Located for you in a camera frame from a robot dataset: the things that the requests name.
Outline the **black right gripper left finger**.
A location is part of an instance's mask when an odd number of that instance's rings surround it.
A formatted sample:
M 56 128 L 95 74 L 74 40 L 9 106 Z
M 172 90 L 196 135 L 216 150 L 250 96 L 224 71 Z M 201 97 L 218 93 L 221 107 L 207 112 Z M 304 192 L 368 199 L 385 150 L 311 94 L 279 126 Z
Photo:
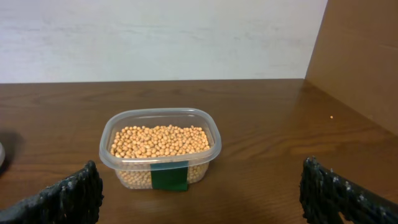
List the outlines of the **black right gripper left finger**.
M 76 173 L 1 210 L 1 223 L 96 223 L 103 198 L 103 180 L 94 161 L 88 161 Z

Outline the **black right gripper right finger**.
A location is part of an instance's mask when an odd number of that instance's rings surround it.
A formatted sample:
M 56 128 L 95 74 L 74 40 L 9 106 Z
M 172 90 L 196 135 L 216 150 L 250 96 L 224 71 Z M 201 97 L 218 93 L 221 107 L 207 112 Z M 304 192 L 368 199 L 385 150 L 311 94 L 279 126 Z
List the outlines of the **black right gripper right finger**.
M 314 157 L 303 162 L 299 202 L 307 223 L 397 224 L 397 204 L 324 168 Z

